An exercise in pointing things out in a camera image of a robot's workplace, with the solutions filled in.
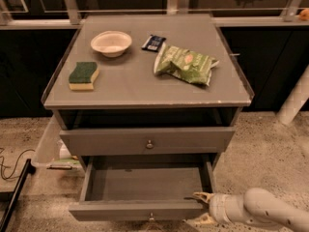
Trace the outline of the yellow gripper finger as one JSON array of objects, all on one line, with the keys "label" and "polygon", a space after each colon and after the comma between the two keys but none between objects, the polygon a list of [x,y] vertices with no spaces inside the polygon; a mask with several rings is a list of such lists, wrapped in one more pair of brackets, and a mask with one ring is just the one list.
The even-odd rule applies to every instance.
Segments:
[{"label": "yellow gripper finger", "polygon": [[206,204],[210,204],[214,194],[208,192],[194,192],[193,197],[197,200],[203,201]]},{"label": "yellow gripper finger", "polygon": [[200,215],[199,217],[195,218],[193,222],[196,226],[216,224],[216,220],[209,213]]}]

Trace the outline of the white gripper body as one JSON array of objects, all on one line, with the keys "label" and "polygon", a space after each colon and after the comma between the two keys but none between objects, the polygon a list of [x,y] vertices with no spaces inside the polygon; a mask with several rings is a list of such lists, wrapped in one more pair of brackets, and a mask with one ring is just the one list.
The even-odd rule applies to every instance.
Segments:
[{"label": "white gripper body", "polygon": [[242,195],[217,193],[211,198],[209,209],[211,217],[218,223],[246,223],[250,218]]}]

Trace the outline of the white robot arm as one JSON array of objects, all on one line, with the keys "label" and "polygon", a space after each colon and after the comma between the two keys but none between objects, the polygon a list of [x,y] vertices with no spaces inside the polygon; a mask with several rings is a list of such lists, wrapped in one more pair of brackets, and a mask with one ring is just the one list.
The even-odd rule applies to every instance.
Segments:
[{"label": "white robot arm", "polygon": [[276,230],[287,227],[294,232],[309,232],[309,213],[275,197],[263,188],[250,188],[244,194],[194,192],[193,197],[209,210],[194,221],[197,224],[242,223]]}]

